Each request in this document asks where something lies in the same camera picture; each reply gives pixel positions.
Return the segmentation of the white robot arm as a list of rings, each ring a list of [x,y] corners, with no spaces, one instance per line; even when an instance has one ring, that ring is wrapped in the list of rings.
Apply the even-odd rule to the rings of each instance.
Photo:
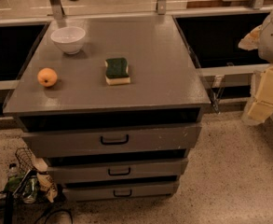
[[[263,72],[254,72],[251,97],[242,115],[247,125],[259,125],[273,114],[273,9],[261,25],[239,41],[238,47],[244,50],[257,49],[258,56],[269,63]]]

